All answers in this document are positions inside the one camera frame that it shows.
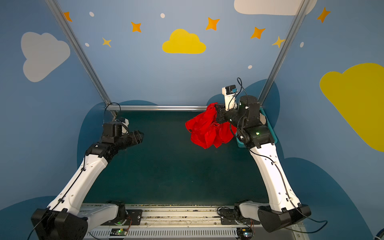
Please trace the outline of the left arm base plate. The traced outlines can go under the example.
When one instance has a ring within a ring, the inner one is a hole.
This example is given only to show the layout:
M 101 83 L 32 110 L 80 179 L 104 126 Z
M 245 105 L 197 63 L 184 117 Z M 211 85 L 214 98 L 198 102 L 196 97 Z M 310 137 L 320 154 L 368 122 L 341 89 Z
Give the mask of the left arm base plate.
M 139 226 L 142 220 L 143 210 L 128 209 L 126 210 L 126 218 L 120 221 L 108 221 L 103 226 Z

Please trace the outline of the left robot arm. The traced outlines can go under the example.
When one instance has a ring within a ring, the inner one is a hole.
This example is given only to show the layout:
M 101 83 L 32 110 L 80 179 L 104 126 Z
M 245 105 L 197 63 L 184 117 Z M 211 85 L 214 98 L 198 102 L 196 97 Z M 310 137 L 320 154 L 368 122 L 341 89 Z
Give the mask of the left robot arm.
M 37 209 L 31 222 L 40 240 L 82 240 L 92 229 L 126 218 L 122 204 L 107 203 L 82 214 L 81 206 L 94 182 L 115 155 L 142 143 L 144 134 L 133 131 L 114 137 L 103 135 L 85 153 L 83 162 L 63 190 L 45 209 Z

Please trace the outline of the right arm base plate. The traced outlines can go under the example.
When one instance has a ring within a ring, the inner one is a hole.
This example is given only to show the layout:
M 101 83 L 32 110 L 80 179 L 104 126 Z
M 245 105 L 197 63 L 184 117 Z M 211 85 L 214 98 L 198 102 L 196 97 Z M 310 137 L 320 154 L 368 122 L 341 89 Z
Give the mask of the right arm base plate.
M 252 220 L 244 218 L 243 216 L 239 215 L 235 209 L 230 208 L 218 208 L 217 214 L 220 217 L 221 224 L 222 225 L 260 225 L 261 223 Z

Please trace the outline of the red t-shirt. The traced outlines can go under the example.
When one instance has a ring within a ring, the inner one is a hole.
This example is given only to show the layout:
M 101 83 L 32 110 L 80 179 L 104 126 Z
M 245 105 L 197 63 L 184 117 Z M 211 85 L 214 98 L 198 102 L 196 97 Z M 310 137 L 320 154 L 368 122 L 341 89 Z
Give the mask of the red t-shirt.
M 191 133 L 191 141 L 203 149 L 208 149 L 211 146 L 219 148 L 222 144 L 229 143 L 237 132 L 237 128 L 230 123 L 219 124 L 216 121 L 218 115 L 215 108 L 216 104 L 208 105 L 205 112 L 185 124 L 186 129 Z

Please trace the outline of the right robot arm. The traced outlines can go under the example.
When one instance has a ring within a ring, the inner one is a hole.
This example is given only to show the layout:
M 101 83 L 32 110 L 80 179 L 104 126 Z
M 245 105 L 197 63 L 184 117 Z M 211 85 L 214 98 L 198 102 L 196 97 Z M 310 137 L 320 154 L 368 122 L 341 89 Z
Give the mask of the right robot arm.
M 216 104 L 217 122 L 237 128 L 237 138 L 249 150 L 264 181 L 269 202 L 245 201 L 238 204 L 242 217 L 261 223 L 271 233 L 294 225 L 309 217 L 309 206 L 301 203 L 291 188 L 281 166 L 275 140 L 267 123 L 261 121 L 260 103 L 254 96 L 225 96 L 224 104 Z

